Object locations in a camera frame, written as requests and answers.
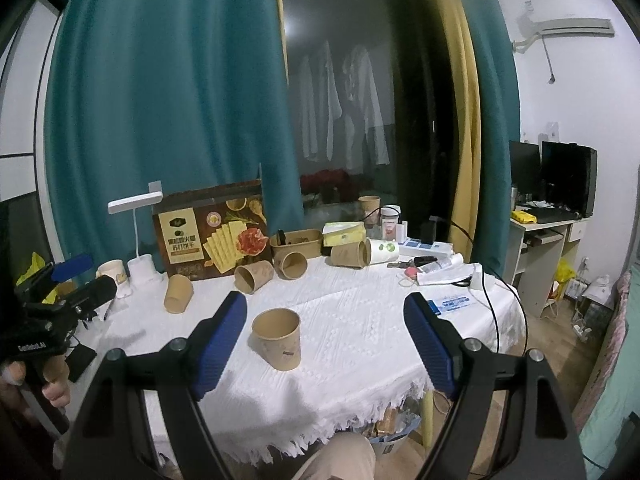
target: beige pants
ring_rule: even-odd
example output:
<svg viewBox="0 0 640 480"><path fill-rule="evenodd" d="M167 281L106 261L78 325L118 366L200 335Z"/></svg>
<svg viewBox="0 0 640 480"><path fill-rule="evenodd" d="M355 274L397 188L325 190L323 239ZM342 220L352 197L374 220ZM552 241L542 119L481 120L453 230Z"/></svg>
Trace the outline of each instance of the beige pants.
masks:
<svg viewBox="0 0 640 480"><path fill-rule="evenodd" d="M373 480L376 455L359 433L338 433L291 480Z"/></svg>

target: screw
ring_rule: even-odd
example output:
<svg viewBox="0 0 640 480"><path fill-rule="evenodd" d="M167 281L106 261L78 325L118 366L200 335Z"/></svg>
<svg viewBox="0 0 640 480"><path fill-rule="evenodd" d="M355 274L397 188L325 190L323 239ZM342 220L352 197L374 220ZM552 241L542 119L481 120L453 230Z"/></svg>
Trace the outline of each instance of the screw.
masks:
<svg viewBox="0 0 640 480"><path fill-rule="evenodd" d="M482 343L479 342L475 337L470 337L468 339L465 339L465 347L472 352L477 352L482 348Z"/></svg>
<svg viewBox="0 0 640 480"><path fill-rule="evenodd" d="M184 350L187 346L187 340L183 337L177 337L172 339L169 343L169 348L175 352L179 352L180 350Z"/></svg>
<svg viewBox="0 0 640 480"><path fill-rule="evenodd" d="M121 348L112 348L107 352L106 357L109 361L117 361L118 359L123 357L123 355L124 350L122 350Z"/></svg>
<svg viewBox="0 0 640 480"><path fill-rule="evenodd" d="M545 355L538 350L537 348L532 348L529 350L529 357L531 357L535 362L539 363L542 359L545 358Z"/></svg>

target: brown paper cup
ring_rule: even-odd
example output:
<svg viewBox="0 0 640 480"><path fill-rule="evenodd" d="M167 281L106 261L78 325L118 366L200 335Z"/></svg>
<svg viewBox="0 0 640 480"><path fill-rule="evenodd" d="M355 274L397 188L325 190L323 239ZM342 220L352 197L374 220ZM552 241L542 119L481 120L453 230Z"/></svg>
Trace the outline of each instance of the brown paper cup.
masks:
<svg viewBox="0 0 640 480"><path fill-rule="evenodd" d="M338 245L331 249L331 264L338 267L363 269L369 260L367 245L364 242Z"/></svg>
<svg viewBox="0 0 640 480"><path fill-rule="evenodd" d="M181 314L187 308L193 296L193 283L186 276L174 274L164 295L164 307L171 314Z"/></svg>
<svg viewBox="0 0 640 480"><path fill-rule="evenodd" d="M287 372L300 364L300 316L288 308L261 313L251 326L262 357L276 370Z"/></svg>
<svg viewBox="0 0 640 480"><path fill-rule="evenodd" d="M380 221L380 197L375 195L361 196L358 199L362 208L362 216L366 217L364 223L366 226L373 226Z"/></svg>
<svg viewBox="0 0 640 480"><path fill-rule="evenodd" d="M253 294L261 286L273 278L273 266L271 262L263 260L236 267L236 288L245 294Z"/></svg>
<svg viewBox="0 0 640 480"><path fill-rule="evenodd" d="M278 274L286 280L295 280L306 272L306 258L295 251L276 254L273 261Z"/></svg>

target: computer desk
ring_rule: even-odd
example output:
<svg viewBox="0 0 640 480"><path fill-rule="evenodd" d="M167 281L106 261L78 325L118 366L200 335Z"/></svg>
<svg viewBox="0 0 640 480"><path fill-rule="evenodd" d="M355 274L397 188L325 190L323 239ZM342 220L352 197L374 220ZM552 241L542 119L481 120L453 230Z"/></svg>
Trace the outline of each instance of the computer desk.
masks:
<svg viewBox="0 0 640 480"><path fill-rule="evenodd" d="M511 219L503 277L512 285L516 282L520 301L528 314L540 317L546 307L555 303L548 295L560 258L576 269L578 246L588 221L587 218L521 224ZM533 237L538 238L537 245L527 243Z"/></svg>

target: blue gripper pad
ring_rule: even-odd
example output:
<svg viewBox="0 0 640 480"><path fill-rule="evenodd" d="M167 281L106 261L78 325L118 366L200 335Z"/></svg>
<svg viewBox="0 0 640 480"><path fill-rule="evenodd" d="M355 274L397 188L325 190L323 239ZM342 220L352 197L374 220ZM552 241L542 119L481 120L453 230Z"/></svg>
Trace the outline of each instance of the blue gripper pad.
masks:
<svg viewBox="0 0 640 480"><path fill-rule="evenodd" d="M191 332L188 362L196 400L218 386L245 322L246 298L232 291L213 317L199 322Z"/></svg>
<svg viewBox="0 0 640 480"><path fill-rule="evenodd" d="M70 260L56 264L51 273L51 279L56 283L63 283L94 266L94 260L88 254L78 254Z"/></svg>
<svg viewBox="0 0 640 480"><path fill-rule="evenodd" d="M455 400L462 367L462 338L458 331L449 321L438 319L419 292L404 300L404 324L433 386Z"/></svg>

